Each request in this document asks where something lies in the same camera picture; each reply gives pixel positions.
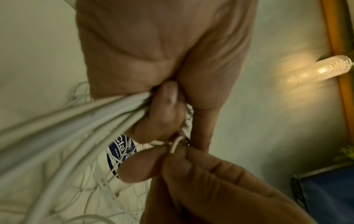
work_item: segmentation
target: blue label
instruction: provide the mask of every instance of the blue label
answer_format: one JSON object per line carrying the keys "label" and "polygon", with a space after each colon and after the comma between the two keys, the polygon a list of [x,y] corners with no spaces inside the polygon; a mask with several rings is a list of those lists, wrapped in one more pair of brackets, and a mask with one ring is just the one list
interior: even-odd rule
{"label": "blue label", "polygon": [[[133,141],[131,141],[130,148],[126,149],[129,139],[130,138],[127,137],[126,141],[125,141],[125,136],[121,135],[110,146],[108,146],[108,148],[111,151],[111,154],[115,158],[117,158],[118,160],[121,160],[122,162],[124,162],[129,156],[131,156],[137,152]],[[126,149],[125,153],[127,155],[123,156],[123,159],[121,159],[121,155],[123,155],[125,149]],[[112,170],[114,167],[114,165],[112,164],[112,161],[113,161],[114,165],[116,165],[118,163],[118,168],[120,167],[121,163],[111,159],[110,155],[107,154],[107,162],[108,162],[108,166],[110,167],[110,170]]]}

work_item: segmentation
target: fingernail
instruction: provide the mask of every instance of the fingernail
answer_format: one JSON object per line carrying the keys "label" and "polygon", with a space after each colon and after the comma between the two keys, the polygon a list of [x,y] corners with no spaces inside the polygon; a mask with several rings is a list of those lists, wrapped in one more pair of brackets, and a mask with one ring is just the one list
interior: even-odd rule
{"label": "fingernail", "polygon": [[178,100],[178,84],[176,82],[171,82],[166,87],[167,96],[172,104],[176,104]]}
{"label": "fingernail", "polygon": [[192,163],[178,155],[171,155],[166,163],[166,169],[172,178],[185,179],[192,170]]}

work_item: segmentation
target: wire bundle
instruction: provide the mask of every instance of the wire bundle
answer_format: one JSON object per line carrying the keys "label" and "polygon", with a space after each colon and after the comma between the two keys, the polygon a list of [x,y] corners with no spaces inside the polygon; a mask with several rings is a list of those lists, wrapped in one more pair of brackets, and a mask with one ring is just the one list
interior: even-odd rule
{"label": "wire bundle", "polygon": [[[103,173],[96,160],[109,144],[146,114],[150,97],[150,93],[141,93],[93,101],[69,107],[0,132],[0,188],[2,189],[24,175],[27,170],[43,164],[70,143],[87,136],[62,161],[60,167],[31,205],[28,213],[25,214],[22,223],[37,224],[49,218],[59,217],[87,190],[90,190],[91,194],[98,190],[103,192],[107,200],[118,208],[118,213],[113,216],[126,214],[129,223],[138,221],[138,214],[143,209],[129,211],[120,203],[110,188],[110,181],[114,176],[109,173],[112,177],[108,178],[108,174]],[[117,165],[123,162],[122,158],[127,155],[127,148],[121,154],[121,160],[111,156],[112,159],[117,160]],[[89,179],[93,178],[97,186],[94,189],[88,189],[87,183],[84,185],[82,180],[76,195],[64,207],[53,210],[52,207],[60,193],[72,187],[72,183],[89,166],[91,167]],[[145,184],[145,190],[148,191],[148,184]],[[92,214],[84,214],[64,221],[64,223],[86,219],[113,223],[107,217]]]}

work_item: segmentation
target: hand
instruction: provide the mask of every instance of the hand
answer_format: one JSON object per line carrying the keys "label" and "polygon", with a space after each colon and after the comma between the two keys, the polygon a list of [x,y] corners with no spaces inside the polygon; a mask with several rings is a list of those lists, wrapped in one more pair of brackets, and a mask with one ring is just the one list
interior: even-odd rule
{"label": "hand", "polygon": [[207,151],[219,111],[242,71],[256,5],[257,0],[78,0],[91,95],[145,92],[175,80],[159,89],[149,115],[128,135],[146,143],[177,131],[184,102],[171,99],[179,92],[194,109],[192,144]]}
{"label": "hand", "polygon": [[168,147],[142,151],[119,169],[119,177],[127,183],[154,177],[142,224],[316,223],[242,167],[191,147],[167,153]]}

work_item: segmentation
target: light bulb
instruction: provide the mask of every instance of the light bulb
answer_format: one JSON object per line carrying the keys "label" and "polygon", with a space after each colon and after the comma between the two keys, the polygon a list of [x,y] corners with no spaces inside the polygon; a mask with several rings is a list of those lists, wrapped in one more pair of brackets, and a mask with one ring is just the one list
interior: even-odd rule
{"label": "light bulb", "polygon": [[280,83],[282,87],[292,89],[345,74],[349,72],[351,65],[352,61],[349,57],[333,56],[283,74]]}

